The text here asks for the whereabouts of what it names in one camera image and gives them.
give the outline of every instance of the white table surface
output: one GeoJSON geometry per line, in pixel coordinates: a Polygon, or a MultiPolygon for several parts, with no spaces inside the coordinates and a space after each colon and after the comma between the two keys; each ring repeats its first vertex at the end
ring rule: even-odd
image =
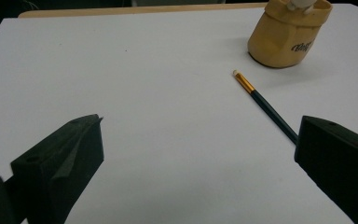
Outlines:
{"type": "Polygon", "coordinates": [[[99,114],[105,160],[66,223],[351,223],[232,76],[297,132],[358,133],[358,7],[334,5],[301,64],[247,53],[263,8],[48,19],[0,26],[0,176],[65,122],[99,114]]]}

